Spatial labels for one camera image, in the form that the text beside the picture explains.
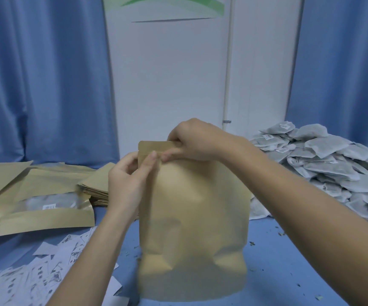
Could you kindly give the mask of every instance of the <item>blue curtain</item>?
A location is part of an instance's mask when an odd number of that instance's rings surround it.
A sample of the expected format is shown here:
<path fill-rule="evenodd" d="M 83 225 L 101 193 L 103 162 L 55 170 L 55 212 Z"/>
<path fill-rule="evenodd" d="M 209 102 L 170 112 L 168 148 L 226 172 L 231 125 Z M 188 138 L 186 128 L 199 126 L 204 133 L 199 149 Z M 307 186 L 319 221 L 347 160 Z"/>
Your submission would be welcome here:
<path fill-rule="evenodd" d="M 0 0 L 0 162 L 118 160 L 101 0 Z"/>
<path fill-rule="evenodd" d="M 368 0 L 305 0 L 287 120 L 368 146 Z"/>

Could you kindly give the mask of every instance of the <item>right hand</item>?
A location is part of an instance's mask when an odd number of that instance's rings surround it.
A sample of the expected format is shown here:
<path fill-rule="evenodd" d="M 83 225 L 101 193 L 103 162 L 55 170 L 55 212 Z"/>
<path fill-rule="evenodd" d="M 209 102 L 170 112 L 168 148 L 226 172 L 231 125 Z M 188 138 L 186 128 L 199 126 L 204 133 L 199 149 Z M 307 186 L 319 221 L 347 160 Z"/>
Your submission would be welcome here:
<path fill-rule="evenodd" d="M 163 162 L 175 159 L 217 160 L 223 146 L 233 135 L 224 132 L 211 123 L 197 118 L 181 122 L 175 127 L 168 141 L 180 141 L 181 147 L 172 148 L 161 155 Z"/>

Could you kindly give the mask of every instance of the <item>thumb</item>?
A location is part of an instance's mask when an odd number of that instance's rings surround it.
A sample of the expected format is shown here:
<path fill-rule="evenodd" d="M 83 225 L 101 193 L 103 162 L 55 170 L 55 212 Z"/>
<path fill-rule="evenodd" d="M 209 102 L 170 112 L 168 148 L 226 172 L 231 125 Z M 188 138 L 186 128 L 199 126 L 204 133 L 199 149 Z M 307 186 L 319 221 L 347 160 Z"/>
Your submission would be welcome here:
<path fill-rule="evenodd" d="M 143 163 L 134 173 L 134 176 L 140 181 L 146 180 L 147 176 L 150 174 L 151 170 L 154 168 L 154 164 L 157 162 L 157 153 L 152 151 Z"/>
<path fill-rule="evenodd" d="M 176 147 L 176 148 L 168 149 L 161 155 L 161 160 L 163 162 L 176 160 L 176 159 L 182 159 L 182 158 L 184 158 L 184 148 L 183 147 Z"/>

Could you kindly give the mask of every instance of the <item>forearm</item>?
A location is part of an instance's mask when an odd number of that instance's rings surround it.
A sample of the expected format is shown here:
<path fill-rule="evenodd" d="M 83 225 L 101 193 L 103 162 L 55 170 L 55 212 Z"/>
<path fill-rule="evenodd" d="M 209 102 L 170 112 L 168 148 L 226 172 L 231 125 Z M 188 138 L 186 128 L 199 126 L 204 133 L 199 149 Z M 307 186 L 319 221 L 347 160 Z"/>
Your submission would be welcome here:
<path fill-rule="evenodd" d="M 47 305 L 101 305 L 130 217 L 106 213 Z"/>
<path fill-rule="evenodd" d="M 368 305 L 368 222 L 268 159 L 247 140 L 231 140 L 220 148 L 220 160 L 265 205 L 311 265 L 346 301 Z"/>

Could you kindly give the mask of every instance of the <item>white label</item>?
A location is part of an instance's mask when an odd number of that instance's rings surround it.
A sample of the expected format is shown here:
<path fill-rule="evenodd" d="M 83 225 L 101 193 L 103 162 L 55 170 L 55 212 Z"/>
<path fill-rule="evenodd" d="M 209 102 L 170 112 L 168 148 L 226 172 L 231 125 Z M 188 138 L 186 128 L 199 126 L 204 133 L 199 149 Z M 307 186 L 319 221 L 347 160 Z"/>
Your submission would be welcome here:
<path fill-rule="evenodd" d="M 56 208 L 56 204 L 49 204 L 49 205 L 42 206 L 42 210 L 44 210 L 44 209 L 54 209 L 54 208 Z"/>
<path fill-rule="evenodd" d="M 288 130 L 290 128 L 290 125 L 289 124 L 285 124 L 285 123 L 284 124 L 281 123 L 279 125 L 279 127 L 284 128 L 285 130 Z"/>
<path fill-rule="evenodd" d="M 270 140 L 273 138 L 273 135 L 270 135 L 270 134 L 263 134 L 262 137 L 266 140 Z"/>
<path fill-rule="evenodd" d="M 289 151 L 289 148 L 287 148 L 287 147 L 283 147 L 283 148 L 279 148 L 279 149 L 275 149 L 277 152 L 279 152 L 279 153 L 285 153 L 285 152 L 287 152 L 287 151 Z"/>

